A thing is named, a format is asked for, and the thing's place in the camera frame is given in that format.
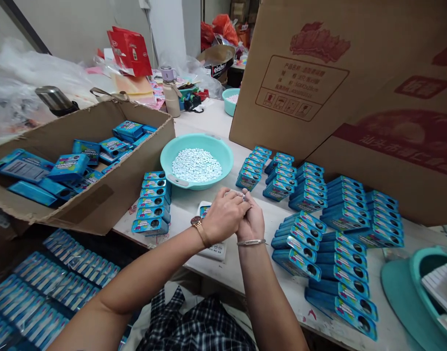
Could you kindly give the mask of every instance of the label panel on box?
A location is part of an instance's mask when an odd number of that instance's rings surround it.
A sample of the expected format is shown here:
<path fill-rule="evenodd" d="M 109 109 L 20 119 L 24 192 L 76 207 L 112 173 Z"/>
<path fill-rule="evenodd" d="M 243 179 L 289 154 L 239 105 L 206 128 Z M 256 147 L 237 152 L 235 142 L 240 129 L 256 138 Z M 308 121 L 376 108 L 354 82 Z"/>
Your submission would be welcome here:
<path fill-rule="evenodd" d="M 311 121 L 349 71 L 273 55 L 256 104 Z"/>
<path fill-rule="evenodd" d="M 39 165 L 34 165 L 21 159 L 16 159 L 5 165 L 2 171 L 15 176 L 22 176 L 35 182 L 42 180 L 49 174 L 49 171 L 43 170 Z"/>

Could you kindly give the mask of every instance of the teal plastic basin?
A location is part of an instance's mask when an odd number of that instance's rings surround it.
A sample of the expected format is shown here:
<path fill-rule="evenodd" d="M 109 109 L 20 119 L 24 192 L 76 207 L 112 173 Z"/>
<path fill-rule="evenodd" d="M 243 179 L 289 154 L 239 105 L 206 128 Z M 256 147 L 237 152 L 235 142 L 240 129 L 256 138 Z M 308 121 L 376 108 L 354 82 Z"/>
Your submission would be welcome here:
<path fill-rule="evenodd" d="M 227 89 L 222 93 L 223 109 L 225 110 L 225 112 L 227 112 L 228 115 L 231 115 L 232 117 L 235 114 L 235 108 L 237 107 L 237 104 L 234 104 L 233 102 L 228 101 L 226 98 L 228 98 L 232 95 L 236 95 L 236 94 L 238 94 L 238 95 L 240 94 L 239 88 Z"/>
<path fill-rule="evenodd" d="M 447 351 L 447 332 L 437 321 L 439 305 L 422 286 L 421 278 L 447 263 L 440 248 L 417 251 L 411 258 L 386 263 L 381 269 L 383 290 L 408 333 L 425 351 Z"/>
<path fill-rule="evenodd" d="M 173 174 L 171 164 L 178 153 L 184 149 L 196 148 L 210 152 L 212 157 L 220 162 L 222 166 L 222 175 L 220 177 L 204 183 L 195 183 L 179 179 Z M 176 137 L 166 144 L 160 155 L 160 163 L 170 183 L 184 189 L 205 190 L 211 188 L 215 183 L 221 181 L 230 173 L 233 167 L 233 153 L 229 146 L 218 136 L 193 133 Z"/>

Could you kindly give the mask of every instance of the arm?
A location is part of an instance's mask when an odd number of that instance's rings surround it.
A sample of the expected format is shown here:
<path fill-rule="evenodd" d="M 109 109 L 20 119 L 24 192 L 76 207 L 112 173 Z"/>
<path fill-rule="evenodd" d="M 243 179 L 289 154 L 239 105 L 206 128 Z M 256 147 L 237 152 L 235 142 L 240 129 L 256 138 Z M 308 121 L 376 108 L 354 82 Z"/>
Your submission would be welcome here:
<path fill-rule="evenodd" d="M 226 194 L 229 190 L 219 190 L 202 220 L 211 244 L 222 242 L 236 232 L 250 208 L 236 192 Z M 148 303 L 179 267 L 203 249 L 197 229 L 190 227 L 145 253 L 72 318 L 49 351 L 116 351 L 132 313 Z"/>
<path fill-rule="evenodd" d="M 247 189 L 243 189 L 243 193 L 251 209 L 240 223 L 238 241 L 264 239 L 263 211 Z M 302 329 L 272 269 L 265 245 L 239 246 L 238 252 L 258 348 L 261 351 L 309 351 Z"/>

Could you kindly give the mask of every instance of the plaid shirt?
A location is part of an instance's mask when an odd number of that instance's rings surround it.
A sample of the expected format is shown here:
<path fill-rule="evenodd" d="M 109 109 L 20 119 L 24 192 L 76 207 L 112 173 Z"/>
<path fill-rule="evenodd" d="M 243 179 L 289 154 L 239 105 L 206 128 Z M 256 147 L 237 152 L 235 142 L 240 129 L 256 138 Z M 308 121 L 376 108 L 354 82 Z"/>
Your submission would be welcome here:
<path fill-rule="evenodd" d="M 152 299 L 150 327 L 136 351 L 158 350 L 256 350 L 253 340 L 222 306 L 210 296 L 184 315 L 180 308 L 185 299 L 178 287 L 168 304 L 165 290 Z"/>

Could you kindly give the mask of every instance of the white candy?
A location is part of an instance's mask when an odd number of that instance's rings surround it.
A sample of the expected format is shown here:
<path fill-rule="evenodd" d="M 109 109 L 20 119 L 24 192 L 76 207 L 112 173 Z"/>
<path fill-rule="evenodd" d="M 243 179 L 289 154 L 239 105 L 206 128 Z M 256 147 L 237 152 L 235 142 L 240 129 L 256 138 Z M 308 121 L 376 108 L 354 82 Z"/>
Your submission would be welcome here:
<path fill-rule="evenodd" d="M 233 102 L 233 103 L 237 103 L 237 101 L 238 101 L 238 94 L 232 95 L 230 97 L 226 97 L 225 100 Z"/>
<path fill-rule="evenodd" d="M 222 175 L 222 166 L 204 149 L 184 149 L 171 164 L 173 174 L 182 180 L 204 183 Z"/>

